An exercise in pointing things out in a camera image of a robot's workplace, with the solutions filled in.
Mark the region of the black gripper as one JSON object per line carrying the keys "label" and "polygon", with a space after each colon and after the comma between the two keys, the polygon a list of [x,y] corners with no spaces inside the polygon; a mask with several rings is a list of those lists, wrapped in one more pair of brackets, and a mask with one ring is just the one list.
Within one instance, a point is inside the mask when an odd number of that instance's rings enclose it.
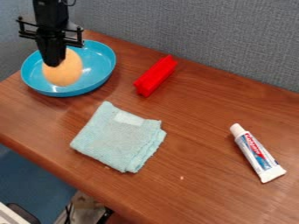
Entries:
{"label": "black gripper", "polygon": [[[34,21],[26,21],[23,17],[16,19],[19,23],[19,36],[27,39],[36,39],[43,62],[47,66],[56,67],[66,59],[66,45],[83,47],[84,41],[82,33],[83,27],[70,21],[70,7],[76,1],[68,3],[68,0],[32,0]],[[46,37],[38,36],[38,31],[30,31],[26,26],[30,25],[46,32]],[[76,36],[55,38],[60,34],[72,32]]]}

